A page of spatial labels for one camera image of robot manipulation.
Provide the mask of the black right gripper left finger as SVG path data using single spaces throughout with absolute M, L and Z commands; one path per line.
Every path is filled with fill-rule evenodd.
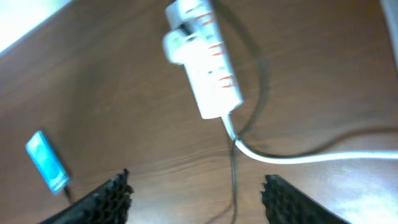
M 40 224 L 125 224 L 134 189 L 128 184 L 129 171 L 107 180 L 88 195 Z

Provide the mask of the blue Galaxy smartphone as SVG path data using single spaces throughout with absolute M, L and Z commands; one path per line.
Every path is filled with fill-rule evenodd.
M 36 131 L 25 145 L 26 151 L 53 194 L 58 194 L 69 176 L 42 130 Z

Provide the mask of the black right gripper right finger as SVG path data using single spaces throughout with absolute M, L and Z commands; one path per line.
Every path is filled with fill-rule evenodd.
M 347 224 L 279 175 L 266 175 L 262 204 L 270 224 Z

